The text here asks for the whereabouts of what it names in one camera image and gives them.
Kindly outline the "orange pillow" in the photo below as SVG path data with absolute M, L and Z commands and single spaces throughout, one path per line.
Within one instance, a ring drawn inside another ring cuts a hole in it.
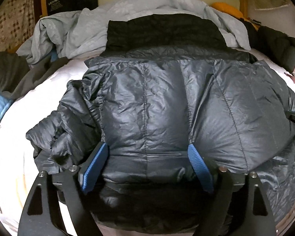
M 214 2 L 210 6 L 218 11 L 221 11 L 223 13 L 226 13 L 226 14 L 229 14 L 229 15 L 235 17 L 236 19 L 242 21 L 243 23 L 251 23 L 256 30 L 258 30 L 260 27 L 260 25 L 253 23 L 249 19 L 245 18 L 243 13 L 241 11 L 239 11 L 237 8 L 231 6 L 227 3 Z

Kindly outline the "light blue floral duvet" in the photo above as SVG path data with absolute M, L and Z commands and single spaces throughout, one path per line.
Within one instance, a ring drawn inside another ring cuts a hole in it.
M 52 49 L 69 59 L 103 51 L 108 42 L 109 23 L 129 27 L 135 20 L 149 21 L 153 16 L 195 16 L 215 24 L 227 47 L 250 50 L 244 24 L 233 16 L 212 8 L 200 0 L 116 0 L 94 10 L 60 12 L 44 17 L 34 27 L 33 35 L 17 50 L 33 65 Z

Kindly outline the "black coat on bed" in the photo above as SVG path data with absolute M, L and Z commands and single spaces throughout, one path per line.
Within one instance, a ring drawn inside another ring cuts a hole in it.
M 261 26 L 255 28 L 251 22 L 241 18 L 248 32 L 249 44 L 252 49 L 266 55 L 278 66 L 289 73 L 295 69 L 295 38 L 287 34 Z

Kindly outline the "dark green garment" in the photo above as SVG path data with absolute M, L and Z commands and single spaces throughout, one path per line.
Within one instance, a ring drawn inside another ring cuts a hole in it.
M 68 62 L 66 57 L 52 61 L 49 54 L 31 68 L 25 57 L 0 51 L 0 93 L 8 99 L 21 98 Z

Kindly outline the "brown checkered curtain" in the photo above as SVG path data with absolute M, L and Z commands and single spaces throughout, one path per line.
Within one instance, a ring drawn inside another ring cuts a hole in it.
M 34 0 L 4 0 L 0 5 L 0 51 L 18 47 L 35 27 Z

